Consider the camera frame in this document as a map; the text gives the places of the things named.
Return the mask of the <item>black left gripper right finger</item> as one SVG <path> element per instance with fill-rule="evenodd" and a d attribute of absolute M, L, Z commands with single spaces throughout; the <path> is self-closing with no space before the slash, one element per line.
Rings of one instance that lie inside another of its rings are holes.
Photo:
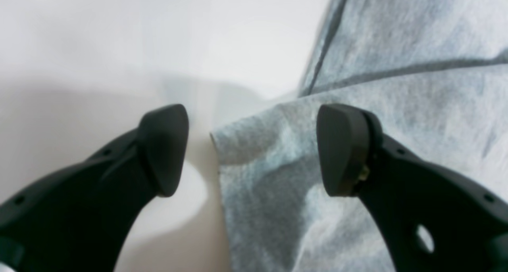
<path fill-rule="evenodd" d="M 506 272 L 507 203 L 383 133 L 374 113 L 322 105 L 316 140 L 323 186 L 357 197 L 398 272 Z"/>

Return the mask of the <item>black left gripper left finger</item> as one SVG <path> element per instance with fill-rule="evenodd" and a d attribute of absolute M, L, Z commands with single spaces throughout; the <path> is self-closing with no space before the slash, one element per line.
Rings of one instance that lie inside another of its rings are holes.
<path fill-rule="evenodd" d="M 136 218 L 179 185 L 189 136 L 185 107 L 146 113 L 87 160 L 1 205 L 1 264 L 16 272 L 112 272 Z"/>

